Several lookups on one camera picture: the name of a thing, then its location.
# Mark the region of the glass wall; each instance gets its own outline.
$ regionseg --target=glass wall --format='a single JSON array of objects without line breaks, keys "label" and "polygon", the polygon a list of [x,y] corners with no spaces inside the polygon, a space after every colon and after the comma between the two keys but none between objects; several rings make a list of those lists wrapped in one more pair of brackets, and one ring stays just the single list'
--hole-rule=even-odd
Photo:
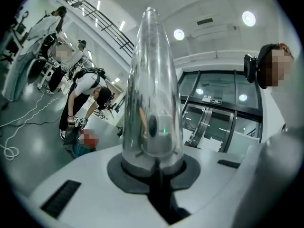
[{"label": "glass wall", "polygon": [[235,71],[200,71],[182,77],[185,145],[245,155],[260,141],[263,112],[255,83]]}]

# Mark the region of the white sneaker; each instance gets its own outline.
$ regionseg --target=white sneaker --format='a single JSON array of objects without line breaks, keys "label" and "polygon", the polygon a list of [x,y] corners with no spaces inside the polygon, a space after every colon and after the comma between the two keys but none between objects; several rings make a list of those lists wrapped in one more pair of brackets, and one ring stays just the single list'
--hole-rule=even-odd
[{"label": "white sneaker", "polygon": [[49,89],[46,91],[46,93],[49,94],[49,95],[53,95],[54,94],[54,92],[50,91]]},{"label": "white sneaker", "polygon": [[66,138],[66,132],[60,130],[60,138],[65,139]]}]

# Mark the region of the round ceiling light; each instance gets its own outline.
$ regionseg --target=round ceiling light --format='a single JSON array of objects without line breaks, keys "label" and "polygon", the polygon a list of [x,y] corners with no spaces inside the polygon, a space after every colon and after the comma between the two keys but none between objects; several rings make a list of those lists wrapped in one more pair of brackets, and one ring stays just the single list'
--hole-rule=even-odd
[{"label": "round ceiling light", "polygon": [[247,95],[240,95],[239,100],[240,101],[246,101],[247,100]]},{"label": "round ceiling light", "polygon": [[199,95],[202,95],[204,93],[204,91],[202,89],[197,89],[196,93],[198,93]]},{"label": "round ceiling light", "polygon": [[185,33],[181,29],[176,29],[174,31],[174,37],[177,40],[183,40],[185,38]]},{"label": "round ceiling light", "polygon": [[243,22],[247,26],[254,26],[256,24],[256,17],[252,12],[245,11],[242,15]]}]

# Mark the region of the black vent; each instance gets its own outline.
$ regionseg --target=black vent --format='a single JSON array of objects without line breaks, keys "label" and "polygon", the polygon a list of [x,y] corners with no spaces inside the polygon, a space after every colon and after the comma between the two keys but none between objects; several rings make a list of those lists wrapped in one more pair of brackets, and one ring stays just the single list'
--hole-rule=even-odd
[{"label": "black vent", "polygon": [[203,20],[201,20],[201,21],[197,21],[197,24],[198,24],[198,25],[202,25],[202,24],[206,24],[206,23],[209,23],[209,22],[213,22],[213,19],[212,19],[212,18],[203,19]]}]

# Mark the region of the glass door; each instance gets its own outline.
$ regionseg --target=glass door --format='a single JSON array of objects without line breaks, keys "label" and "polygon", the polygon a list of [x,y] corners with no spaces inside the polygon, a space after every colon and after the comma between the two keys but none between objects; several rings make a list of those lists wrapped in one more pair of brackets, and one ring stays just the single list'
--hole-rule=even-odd
[{"label": "glass door", "polygon": [[233,114],[230,112],[188,105],[183,115],[183,134],[185,145],[223,151],[232,126]]}]

